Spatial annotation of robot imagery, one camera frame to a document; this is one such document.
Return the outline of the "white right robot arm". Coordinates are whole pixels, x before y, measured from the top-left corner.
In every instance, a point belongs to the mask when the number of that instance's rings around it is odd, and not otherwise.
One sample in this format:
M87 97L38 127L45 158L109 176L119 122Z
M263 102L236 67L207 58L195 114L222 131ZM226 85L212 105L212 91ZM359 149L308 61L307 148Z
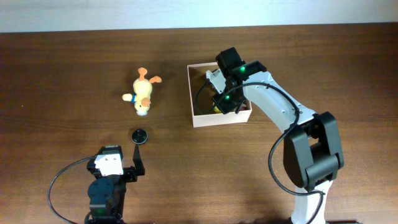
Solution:
M231 47L215 58L219 69L208 74L216 94L213 106L223 114L239 112L245 101L258 106L280 129L281 136L271 147L267 165L273 179L272 158L283 145L284 169L295 185L291 223L325 223L327 193L345 160L335 117L316 113L290 96L259 61L246 63Z

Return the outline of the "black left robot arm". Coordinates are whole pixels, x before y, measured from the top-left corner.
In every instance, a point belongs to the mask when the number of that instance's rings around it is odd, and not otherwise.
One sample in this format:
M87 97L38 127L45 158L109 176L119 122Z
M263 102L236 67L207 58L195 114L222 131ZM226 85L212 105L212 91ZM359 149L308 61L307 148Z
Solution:
M87 170L96 178L88 187L90 212L85 223L123 223L126 184L145 175L139 146L135 145L133 166L123 167L121 146L103 146L87 163Z

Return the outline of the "yellow plush duck toy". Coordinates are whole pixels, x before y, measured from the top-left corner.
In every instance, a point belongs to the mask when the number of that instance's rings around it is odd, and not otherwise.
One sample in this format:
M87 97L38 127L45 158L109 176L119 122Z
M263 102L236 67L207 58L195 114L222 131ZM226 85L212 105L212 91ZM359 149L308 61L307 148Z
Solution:
M159 76L154 76L149 80L146 78L147 69L140 67L138 70L139 78L133 83L134 93L123 94L123 101L128 101L134 104L136 113L139 116L147 115L151 105L152 84L161 83L162 79Z

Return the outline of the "pink cardboard box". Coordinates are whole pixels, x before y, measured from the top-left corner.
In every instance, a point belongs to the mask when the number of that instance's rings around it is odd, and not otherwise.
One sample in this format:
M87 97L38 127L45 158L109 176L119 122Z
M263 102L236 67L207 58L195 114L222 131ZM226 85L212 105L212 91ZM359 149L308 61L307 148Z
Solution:
M191 100L191 111L192 111L192 123L194 128L205 127L205 126L216 126L222 124L233 124L233 123L245 123L248 121L251 112L251 102L246 100L240 112L236 114L234 111L223 114L216 113L214 111L209 112L209 109L213 106L212 96L215 92L210 86L204 87L198 97L198 108L195 106L195 97L200 88L206 83L206 71L214 71L218 69L216 62L210 63L199 63L187 66L188 85L190 90Z

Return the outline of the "yellow round toy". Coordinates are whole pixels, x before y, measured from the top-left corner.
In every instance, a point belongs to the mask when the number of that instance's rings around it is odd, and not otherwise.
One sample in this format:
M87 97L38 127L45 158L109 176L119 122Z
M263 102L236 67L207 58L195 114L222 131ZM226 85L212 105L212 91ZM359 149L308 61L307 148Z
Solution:
M214 105L213 110L215 113L221 113L221 111L219 110L219 108L216 105Z

